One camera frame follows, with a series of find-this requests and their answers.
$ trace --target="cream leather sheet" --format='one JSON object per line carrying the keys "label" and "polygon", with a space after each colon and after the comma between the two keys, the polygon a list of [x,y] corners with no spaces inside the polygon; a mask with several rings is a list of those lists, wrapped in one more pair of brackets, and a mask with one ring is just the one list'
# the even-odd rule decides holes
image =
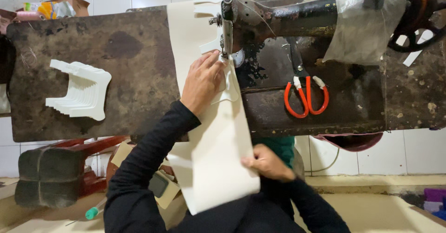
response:
{"label": "cream leather sheet", "polygon": [[[209,15],[193,11],[193,1],[167,6],[180,94],[190,65],[201,56],[199,46],[214,40],[217,33],[217,27],[208,24]],[[234,72],[232,63],[228,71]],[[233,88],[238,98],[211,105],[199,117],[202,124],[189,132],[190,141],[176,143],[168,155],[192,215],[260,189],[258,173],[240,163],[242,156],[253,155],[253,146],[240,88],[235,74],[229,77],[234,79],[226,81],[230,85],[226,88]]]}

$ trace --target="wooden table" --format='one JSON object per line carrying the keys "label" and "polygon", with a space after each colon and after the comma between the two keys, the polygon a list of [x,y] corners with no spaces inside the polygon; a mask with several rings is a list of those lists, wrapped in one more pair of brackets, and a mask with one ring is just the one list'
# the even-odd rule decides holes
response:
{"label": "wooden table", "polygon": [[[280,6],[302,0],[256,1]],[[18,51],[10,86],[16,142],[141,135],[179,98],[165,6],[16,23],[8,26],[7,35]],[[423,51],[407,68],[402,64],[407,54],[390,49],[377,66],[316,63],[330,40],[304,38],[300,49],[305,68],[329,86],[330,103],[319,116],[297,119],[283,104],[285,85],[292,80],[292,64],[296,63],[283,51],[286,39],[270,39],[257,48],[247,48],[248,61],[236,70],[253,137],[445,126],[443,41]],[[20,57],[20,52],[30,49],[37,58],[32,65]],[[49,67],[51,59],[79,61],[111,73],[103,121],[70,118],[45,106],[45,98],[63,97],[68,85],[66,74]],[[313,106],[319,107],[322,94],[316,85],[312,97]],[[300,111],[296,96],[290,98],[290,104]]]}

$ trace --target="black sleeve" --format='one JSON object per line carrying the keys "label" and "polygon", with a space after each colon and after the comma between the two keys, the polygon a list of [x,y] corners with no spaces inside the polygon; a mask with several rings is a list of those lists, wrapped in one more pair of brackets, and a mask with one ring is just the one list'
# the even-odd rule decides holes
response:
{"label": "black sleeve", "polygon": [[350,232],[335,209],[304,181],[296,178],[285,184],[304,223],[312,233]]}
{"label": "black sleeve", "polygon": [[109,182],[104,210],[105,232],[165,232],[148,183],[175,141],[198,125],[198,118],[176,101],[131,151]]}

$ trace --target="tiled floor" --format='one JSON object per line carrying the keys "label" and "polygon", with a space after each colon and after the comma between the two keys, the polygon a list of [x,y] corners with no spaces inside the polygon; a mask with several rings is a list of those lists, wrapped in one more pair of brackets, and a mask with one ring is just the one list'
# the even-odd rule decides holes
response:
{"label": "tiled floor", "polygon": [[[129,8],[166,5],[188,0],[86,0],[90,15],[114,14]],[[15,143],[12,139],[11,118],[0,118],[0,176],[18,176],[17,161],[20,153],[52,142]],[[382,140],[371,149],[352,153],[340,150],[335,164],[312,175],[357,174],[418,174],[446,173],[446,129],[429,131],[414,129],[384,133]],[[329,166],[336,157],[337,148],[313,137],[296,137],[296,147],[304,160],[306,171]],[[106,156],[88,159],[97,172],[99,161]]]}

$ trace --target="green cloth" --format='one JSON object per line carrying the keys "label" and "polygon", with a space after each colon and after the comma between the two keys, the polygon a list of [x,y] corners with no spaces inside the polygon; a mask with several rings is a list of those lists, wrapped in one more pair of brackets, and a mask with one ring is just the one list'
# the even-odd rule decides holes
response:
{"label": "green cloth", "polygon": [[264,144],[268,146],[289,168],[293,168],[294,160],[294,137],[265,137],[253,139],[253,145]]}

